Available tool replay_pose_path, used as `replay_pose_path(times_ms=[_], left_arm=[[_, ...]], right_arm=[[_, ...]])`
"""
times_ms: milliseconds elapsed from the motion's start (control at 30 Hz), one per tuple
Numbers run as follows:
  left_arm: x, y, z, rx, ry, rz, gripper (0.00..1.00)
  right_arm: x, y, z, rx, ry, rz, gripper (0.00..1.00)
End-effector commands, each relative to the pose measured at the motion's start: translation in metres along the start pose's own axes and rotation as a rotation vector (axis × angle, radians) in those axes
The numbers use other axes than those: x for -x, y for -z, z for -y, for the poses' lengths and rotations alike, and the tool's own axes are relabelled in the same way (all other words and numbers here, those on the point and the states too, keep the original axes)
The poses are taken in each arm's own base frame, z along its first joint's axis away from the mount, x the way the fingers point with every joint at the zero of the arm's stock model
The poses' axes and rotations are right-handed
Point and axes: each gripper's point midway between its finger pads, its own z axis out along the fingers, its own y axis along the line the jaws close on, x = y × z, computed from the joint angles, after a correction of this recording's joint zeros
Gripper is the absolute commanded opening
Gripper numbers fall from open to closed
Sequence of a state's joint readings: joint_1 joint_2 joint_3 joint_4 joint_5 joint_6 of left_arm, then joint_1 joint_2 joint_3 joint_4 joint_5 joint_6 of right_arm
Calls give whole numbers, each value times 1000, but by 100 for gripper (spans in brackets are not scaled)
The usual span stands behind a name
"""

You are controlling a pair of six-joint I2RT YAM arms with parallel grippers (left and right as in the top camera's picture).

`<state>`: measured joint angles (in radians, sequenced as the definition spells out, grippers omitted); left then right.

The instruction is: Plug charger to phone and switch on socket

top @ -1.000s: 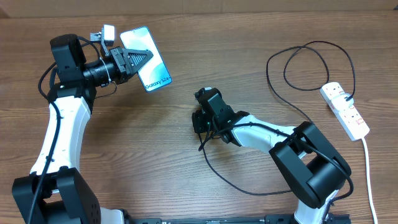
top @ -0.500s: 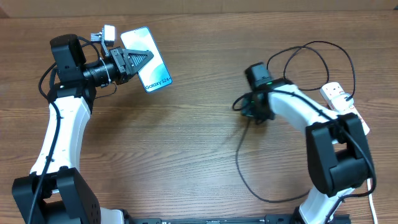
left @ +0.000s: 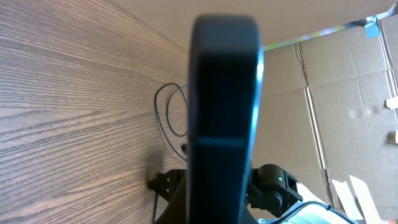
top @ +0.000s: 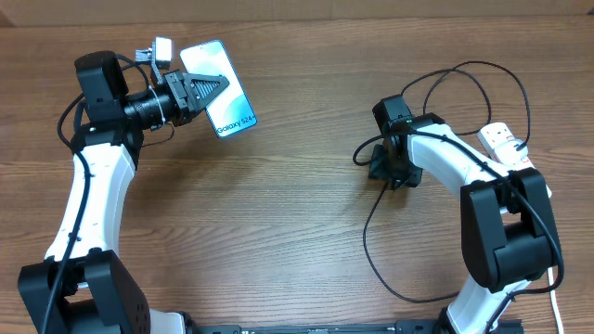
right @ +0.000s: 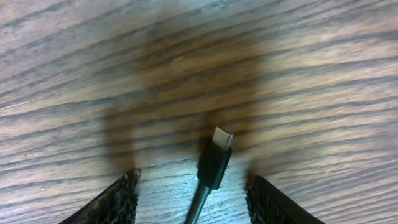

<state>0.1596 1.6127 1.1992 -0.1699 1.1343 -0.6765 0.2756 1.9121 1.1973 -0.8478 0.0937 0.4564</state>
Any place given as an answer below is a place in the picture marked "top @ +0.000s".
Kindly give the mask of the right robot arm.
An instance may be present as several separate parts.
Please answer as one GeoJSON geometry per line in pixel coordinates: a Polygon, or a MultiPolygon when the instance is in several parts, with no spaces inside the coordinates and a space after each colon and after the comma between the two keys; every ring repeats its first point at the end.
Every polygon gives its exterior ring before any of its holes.
{"type": "Polygon", "coordinates": [[[372,109],[382,143],[369,176],[393,190],[415,187],[424,172],[459,199],[461,250],[469,277],[435,320],[399,320],[398,333],[522,333],[500,317],[548,269],[564,273],[547,185],[533,167],[492,161],[433,113],[415,117],[400,95],[372,109]]]}

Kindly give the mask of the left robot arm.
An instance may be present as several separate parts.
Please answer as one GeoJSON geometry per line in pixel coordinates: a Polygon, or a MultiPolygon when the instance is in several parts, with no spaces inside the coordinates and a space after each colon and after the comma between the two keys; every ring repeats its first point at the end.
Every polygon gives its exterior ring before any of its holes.
{"type": "Polygon", "coordinates": [[[196,333],[185,312],[160,312],[118,255],[123,203],[144,133],[207,112],[212,123],[242,95],[227,56],[161,73],[153,49],[97,51],[74,63],[81,94],[66,111],[74,174],[66,211],[42,262],[22,267],[19,294],[41,333],[196,333]]]}

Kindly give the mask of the Samsung Galaxy smartphone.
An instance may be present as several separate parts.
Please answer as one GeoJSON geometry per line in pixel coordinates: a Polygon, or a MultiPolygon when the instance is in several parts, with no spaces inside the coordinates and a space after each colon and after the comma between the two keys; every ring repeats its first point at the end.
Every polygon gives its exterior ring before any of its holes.
{"type": "Polygon", "coordinates": [[[190,75],[190,88],[199,110],[206,111],[218,137],[228,137],[257,124],[252,105],[220,40],[185,48],[180,57],[190,75]]]}

